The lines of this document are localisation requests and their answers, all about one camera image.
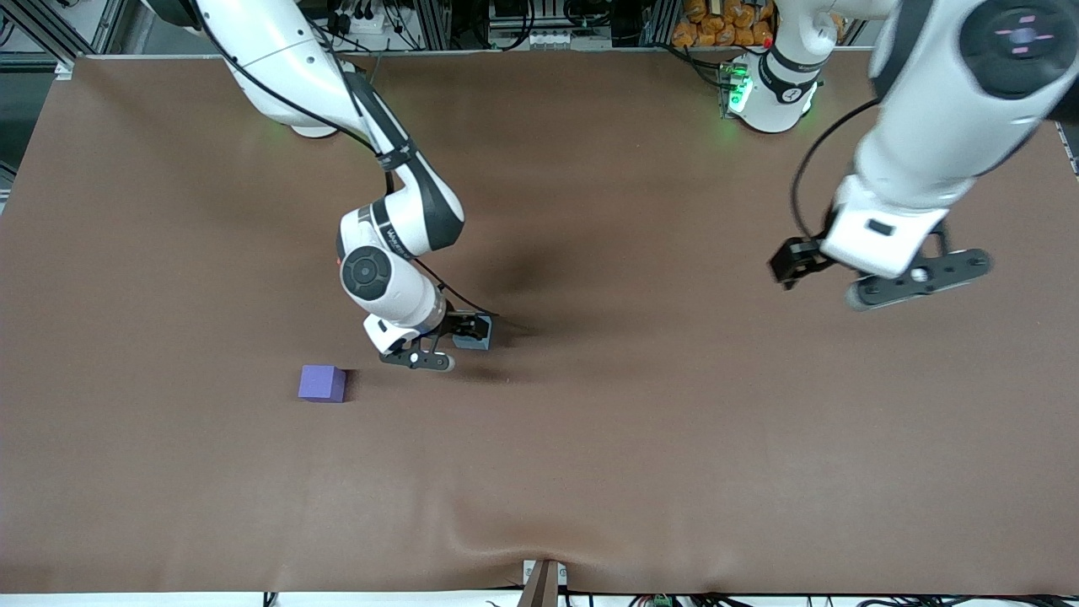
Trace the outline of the purple cube block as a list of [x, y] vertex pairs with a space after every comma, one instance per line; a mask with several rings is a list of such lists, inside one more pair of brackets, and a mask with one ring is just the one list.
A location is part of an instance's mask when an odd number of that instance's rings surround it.
[[346, 370], [336, 365], [302, 365], [298, 397], [313, 403], [340, 404], [346, 400]]

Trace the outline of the white terminal block row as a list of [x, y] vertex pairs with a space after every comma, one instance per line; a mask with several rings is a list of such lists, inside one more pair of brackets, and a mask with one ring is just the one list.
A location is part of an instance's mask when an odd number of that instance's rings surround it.
[[527, 47], [532, 51], [573, 50], [574, 45], [589, 42], [586, 30], [535, 30], [527, 39]]

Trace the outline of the brown table mat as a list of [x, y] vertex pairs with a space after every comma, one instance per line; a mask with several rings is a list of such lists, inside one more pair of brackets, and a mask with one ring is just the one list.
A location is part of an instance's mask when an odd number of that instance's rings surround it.
[[[395, 56], [464, 204], [427, 264], [498, 314], [381, 363], [336, 272], [383, 176], [213, 59], [54, 82], [0, 213], [0, 592], [425, 591], [560, 560], [618, 594], [1079, 594], [1079, 183], [1055, 126], [950, 215], [994, 268], [882, 311], [786, 292], [795, 132], [673, 56]], [[298, 397], [302, 365], [346, 400]]]

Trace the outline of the orange snack bag pile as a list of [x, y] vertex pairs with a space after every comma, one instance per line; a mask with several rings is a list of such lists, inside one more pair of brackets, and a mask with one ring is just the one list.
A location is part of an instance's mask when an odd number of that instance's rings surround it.
[[683, 0], [670, 45], [768, 47], [777, 23], [775, 0]]

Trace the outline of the white power strip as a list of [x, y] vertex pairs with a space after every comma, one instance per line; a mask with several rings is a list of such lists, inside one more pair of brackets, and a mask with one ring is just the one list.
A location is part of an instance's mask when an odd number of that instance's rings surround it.
[[339, 6], [328, 26], [336, 35], [382, 35], [388, 17], [381, 3], [355, 3]]

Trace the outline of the aluminium frame strut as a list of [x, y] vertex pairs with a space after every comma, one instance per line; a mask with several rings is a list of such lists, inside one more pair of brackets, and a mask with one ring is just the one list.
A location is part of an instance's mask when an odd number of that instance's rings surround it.
[[0, 72], [45, 73], [68, 81], [76, 60], [88, 53], [81, 35], [44, 0], [0, 0], [0, 13], [15, 24], [41, 51], [0, 61]]

